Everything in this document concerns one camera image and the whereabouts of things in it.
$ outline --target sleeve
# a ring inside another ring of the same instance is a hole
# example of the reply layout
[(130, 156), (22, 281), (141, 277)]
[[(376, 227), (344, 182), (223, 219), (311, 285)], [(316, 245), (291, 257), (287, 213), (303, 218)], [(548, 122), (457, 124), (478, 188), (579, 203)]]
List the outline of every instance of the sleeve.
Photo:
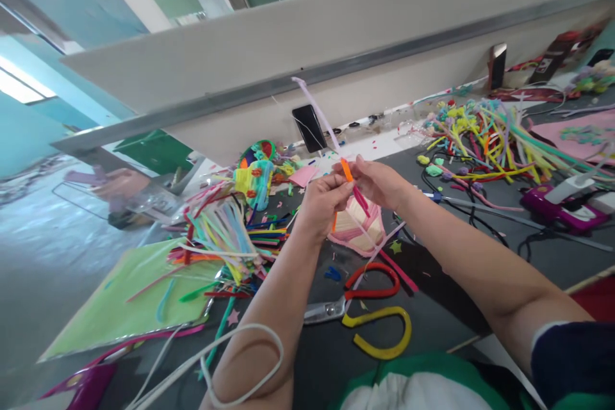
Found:
[(575, 393), (615, 396), (615, 324), (572, 322), (539, 335), (532, 376), (547, 407)]

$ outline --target scissors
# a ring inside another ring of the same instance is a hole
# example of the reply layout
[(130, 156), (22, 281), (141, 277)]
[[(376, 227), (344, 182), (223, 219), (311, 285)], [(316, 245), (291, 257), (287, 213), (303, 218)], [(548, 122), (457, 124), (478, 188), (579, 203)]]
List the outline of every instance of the scissors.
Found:
[[(393, 286), (384, 290), (350, 290), (350, 287), (363, 273), (371, 270), (379, 270), (386, 273), (393, 281)], [(354, 274), (352, 274), (352, 277), (348, 279), (344, 288), (346, 291), (337, 301), (308, 304), (306, 307), (306, 312), (303, 316), (303, 324), (321, 324), (322, 322), (341, 318), (343, 325), (348, 328), (354, 328), (371, 322), (372, 320), (398, 315), (404, 319), (404, 334), (402, 335), (401, 341), (397, 345), (388, 349), (376, 348), (365, 341), (358, 334), (354, 335), (353, 342), (363, 352), (374, 357), (375, 359), (391, 360), (401, 355), (401, 353), (406, 350), (406, 347), (410, 342), (410, 336), (412, 335), (412, 323), (410, 322), (410, 316), (404, 309), (400, 306), (384, 307), (376, 312), (364, 314), (359, 317), (348, 316), (345, 309), (346, 301), (354, 298), (381, 299), (388, 298), (396, 294), (399, 291), (399, 277), (397, 277), (395, 271), (382, 263), (369, 263), (365, 267), (359, 268)]]

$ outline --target window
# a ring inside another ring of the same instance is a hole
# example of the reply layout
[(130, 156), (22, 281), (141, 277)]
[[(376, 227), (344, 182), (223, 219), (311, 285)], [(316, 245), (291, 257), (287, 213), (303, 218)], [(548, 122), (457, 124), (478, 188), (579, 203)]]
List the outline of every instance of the window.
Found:
[(56, 95), (2, 56), (0, 56), (0, 92), (24, 104), (35, 103)]

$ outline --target forearm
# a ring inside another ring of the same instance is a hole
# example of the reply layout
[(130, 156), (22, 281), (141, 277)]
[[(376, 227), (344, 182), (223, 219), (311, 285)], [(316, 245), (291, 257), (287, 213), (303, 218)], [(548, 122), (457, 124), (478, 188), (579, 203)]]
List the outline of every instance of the forearm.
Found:
[(407, 194), (400, 216), (486, 316), (508, 315), (546, 293), (561, 293), (515, 253), (418, 190)]
[(408, 191), (398, 214), (472, 298), (527, 374), (539, 328), (556, 321), (592, 320), (534, 267), (420, 191)]
[[(284, 346), (278, 372), (251, 400), (271, 395), (292, 379), (293, 363), (309, 289), (322, 242), (293, 232), (250, 303), (239, 326), (263, 324), (273, 329)], [(248, 330), (233, 336), (213, 375), (213, 388), (221, 402), (231, 402), (252, 389), (278, 362), (271, 337)], [(208, 406), (206, 396), (204, 403)]]

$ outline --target red scissor handle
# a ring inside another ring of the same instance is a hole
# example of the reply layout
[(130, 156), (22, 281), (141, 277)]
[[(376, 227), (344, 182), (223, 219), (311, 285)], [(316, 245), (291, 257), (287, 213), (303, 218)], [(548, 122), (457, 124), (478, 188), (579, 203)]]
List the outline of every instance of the red scissor handle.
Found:
[[(350, 290), (350, 287), (357, 281), (361, 274), (371, 270), (379, 270), (386, 273), (393, 281), (393, 286), (385, 290)], [(388, 298), (399, 291), (399, 277), (397, 277), (395, 271), (387, 265), (382, 263), (369, 263), (365, 268), (360, 268), (357, 272), (352, 274), (352, 277), (348, 279), (344, 287), (348, 290), (344, 293), (344, 297), (347, 300), (352, 298)]]

